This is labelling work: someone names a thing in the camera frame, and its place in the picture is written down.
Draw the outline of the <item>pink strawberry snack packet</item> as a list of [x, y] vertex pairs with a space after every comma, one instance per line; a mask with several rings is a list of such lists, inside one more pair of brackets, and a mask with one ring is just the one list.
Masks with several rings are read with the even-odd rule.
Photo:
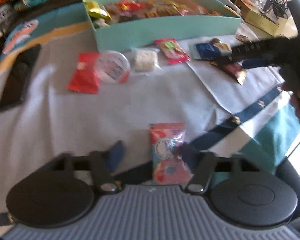
[[180, 153], [185, 138], [184, 123], [158, 123], [149, 126], [153, 157], [152, 178], [159, 185], [185, 185], [192, 172]]

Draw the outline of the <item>dark red snack packet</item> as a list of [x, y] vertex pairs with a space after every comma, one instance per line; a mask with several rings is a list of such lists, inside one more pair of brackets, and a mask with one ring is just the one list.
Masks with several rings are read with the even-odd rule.
[[221, 66], [221, 64], [218, 64], [216, 61], [210, 61], [210, 64], [236, 80], [238, 84], [243, 85], [247, 76], [247, 70], [245, 70], [240, 64], [231, 63], [226, 66]]

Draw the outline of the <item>blue silver snack packet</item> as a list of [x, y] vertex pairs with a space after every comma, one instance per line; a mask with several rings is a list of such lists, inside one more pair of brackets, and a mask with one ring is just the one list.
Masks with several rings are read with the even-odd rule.
[[226, 43], [207, 42], [190, 45], [193, 59], [212, 61], [232, 53], [231, 47]]

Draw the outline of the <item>red square snack packet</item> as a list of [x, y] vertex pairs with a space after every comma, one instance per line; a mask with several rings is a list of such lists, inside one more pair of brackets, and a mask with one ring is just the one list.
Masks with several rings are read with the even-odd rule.
[[69, 82], [67, 89], [78, 93], [97, 94], [100, 80], [95, 72], [95, 63], [98, 53], [80, 53], [76, 71]]

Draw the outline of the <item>pink green candy packet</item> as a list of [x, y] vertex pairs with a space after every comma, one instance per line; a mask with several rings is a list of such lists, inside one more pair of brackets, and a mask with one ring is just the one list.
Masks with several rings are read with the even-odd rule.
[[184, 63], [191, 60], [174, 38], [158, 39], [154, 43], [166, 56], [168, 64]]

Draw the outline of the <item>round white jelly cup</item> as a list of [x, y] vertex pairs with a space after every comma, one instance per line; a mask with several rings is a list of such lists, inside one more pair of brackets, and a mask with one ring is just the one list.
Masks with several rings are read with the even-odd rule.
[[126, 83], [130, 75], [130, 62], [118, 51], [104, 51], [96, 60], [95, 72], [103, 82]]

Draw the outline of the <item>clear rice cake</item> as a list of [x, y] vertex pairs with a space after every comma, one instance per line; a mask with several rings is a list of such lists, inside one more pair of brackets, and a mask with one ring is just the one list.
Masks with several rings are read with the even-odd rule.
[[132, 49], [131, 70], [136, 74], [159, 74], [162, 68], [159, 64], [159, 49], [134, 48]]

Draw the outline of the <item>yellow wafer snack pack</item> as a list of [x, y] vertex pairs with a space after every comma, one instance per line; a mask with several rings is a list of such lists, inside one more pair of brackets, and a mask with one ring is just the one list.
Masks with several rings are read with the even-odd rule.
[[83, 1], [86, 11], [89, 16], [94, 18], [102, 18], [105, 21], [111, 21], [111, 16], [104, 6], [99, 5], [94, 1]]

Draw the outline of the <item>red patterned candy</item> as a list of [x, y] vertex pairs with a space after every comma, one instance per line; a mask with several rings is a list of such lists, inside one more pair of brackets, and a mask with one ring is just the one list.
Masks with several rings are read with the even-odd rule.
[[235, 39], [239, 40], [242, 43], [249, 43], [249, 42], [251, 42], [250, 38], [248, 38], [248, 37], [246, 37], [244, 35], [241, 35], [241, 34], [236, 34], [235, 35]]

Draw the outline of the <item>gold cardboard box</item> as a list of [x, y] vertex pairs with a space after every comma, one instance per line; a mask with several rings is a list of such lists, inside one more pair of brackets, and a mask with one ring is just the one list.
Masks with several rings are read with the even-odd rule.
[[289, 17], [276, 18], [273, 10], [262, 13], [260, 9], [249, 0], [236, 0], [235, 5], [241, 10], [241, 16], [246, 23], [261, 29], [270, 36], [280, 35], [289, 21]]

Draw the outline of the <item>white printed tablecloth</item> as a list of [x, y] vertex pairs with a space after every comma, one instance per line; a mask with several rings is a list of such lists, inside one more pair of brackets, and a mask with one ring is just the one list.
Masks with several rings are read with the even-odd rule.
[[101, 82], [97, 94], [72, 92], [80, 53], [94, 52], [83, 5], [75, 4], [19, 25], [0, 58], [0, 98], [18, 56], [40, 44], [25, 101], [0, 112], [0, 231], [13, 224], [6, 196], [26, 176], [61, 153], [86, 155], [122, 141], [115, 173], [149, 169], [149, 126], [184, 123], [186, 144], [221, 157], [242, 154], [275, 171], [297, 141], [300, 121], [290, 85], [276, 67], [250, 69], [243, 85], [208, 62], [168, 65], [162, 72], [132, 73], [126, 83]]

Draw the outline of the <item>white power strip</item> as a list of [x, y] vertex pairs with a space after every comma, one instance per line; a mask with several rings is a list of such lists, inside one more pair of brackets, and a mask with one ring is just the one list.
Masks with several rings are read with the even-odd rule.
[[230, 9], [232, 9], [233, 11], [235, 11], [238, 15], [241, 14], [241, 10], [239, 9], [239, 7], [237, 7], [234, 3], [232, 3], [232, 1], [230, 0], [219, 0], [220, 2], [222, 2], [224, 5], [226, 5], [227, 7], [229, 7]]

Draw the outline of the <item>black smartphone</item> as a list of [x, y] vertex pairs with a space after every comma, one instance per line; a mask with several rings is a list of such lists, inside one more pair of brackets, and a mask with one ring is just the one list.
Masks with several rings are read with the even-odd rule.
[[41, 49], [42, 46], [38, 44], [18, 54], [0, 98], [0, 112], [17, 107], [25, 101]]

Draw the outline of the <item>mint green cardboard box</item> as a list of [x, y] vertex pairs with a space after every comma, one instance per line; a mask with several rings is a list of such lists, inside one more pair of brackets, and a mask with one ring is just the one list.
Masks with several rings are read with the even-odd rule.
[[[83, 0], [109, 5], [120, 0]], [[111, 24], [94, 28], [99, 51], [125, 51], [153, 44], [160, 38], [189, 39], [200, 36], [222, 36], [236, 33], [242, 19], [218, 0], [192, 0], [219, 14], [164, 16]]]

